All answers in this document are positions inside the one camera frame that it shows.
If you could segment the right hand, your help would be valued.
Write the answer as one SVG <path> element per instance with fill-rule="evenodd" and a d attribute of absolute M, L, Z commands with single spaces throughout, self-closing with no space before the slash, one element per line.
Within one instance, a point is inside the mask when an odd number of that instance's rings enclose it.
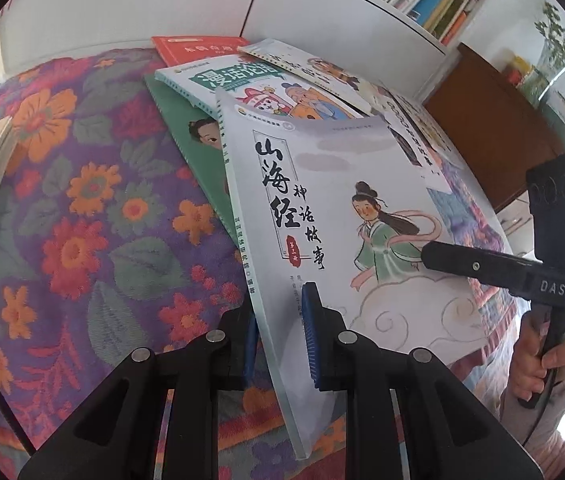
<path fill-rule="evenodd" d="M 565 414 L 565 339 L 541 356 L 545 332 L 545 328 L 533 327 L 530 312 L 523 316 L 499 409 L 501 424 L 528 450 L 551 440 Z M 533 393 L 543 393 L 549 385 L 544 379 L 550 372 L 556 372 L 554 387 L 537 422 L 542 402 L 528 410 L 521 401 L 530 401 Z"/>

